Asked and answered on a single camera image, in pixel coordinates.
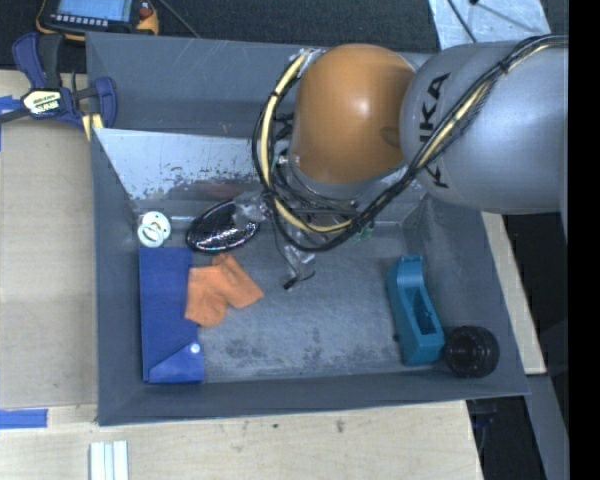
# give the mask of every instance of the orange cloth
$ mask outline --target orange cloth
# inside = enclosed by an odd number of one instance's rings
[[[211,264],[220,267],[226,282],[220,285],[221,293],[234,308],[242,309],[264,297],[260,287],[253,282],[231,254],[218,254]]]
[[[219,254],[209,267],[189,270],[185,318],[213,327],[224,319],[227,305],[242,309],[264,294],[230,254]]]

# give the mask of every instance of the blue container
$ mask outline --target blue container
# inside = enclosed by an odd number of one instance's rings
[[[393,321],[405,365],[440,359],[444,333],[424,285],[422,256],[402,256],[386,277]]]

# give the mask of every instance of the yellow label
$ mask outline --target yellow label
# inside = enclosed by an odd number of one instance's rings
[[[22,100],[32,114],[43,114],[60,107],[59,100],[62,98],[57,91],[34,91]]]

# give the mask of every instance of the black oval object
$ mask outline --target black oval object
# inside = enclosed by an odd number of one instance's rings
[[[484,327],[462,326],[445,338],[444,359],[458,377],[486,377],[496,369],[500,346]]]
[[[187,231],[187,245],[194,251],[221,252],[243,245],[260,229],[257,222],[244,228],[236,226],[233,215],[236,204],[224,201],[196,217]]]

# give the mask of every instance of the table surface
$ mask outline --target table surface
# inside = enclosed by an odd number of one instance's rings
[[[0,96],[27,87],[22,74],[0,71]],[[3,140],[45,126],[23,120],[5,126]],[[544,373],[502,218],[483,217],[525,371]],[[117,440],[128,441],[132,480],[483,478],[462,401],[107,428],[95,417],[92,404],[52,407],[46,429],[1,431],[0,479],[88,478],[89,444]]]

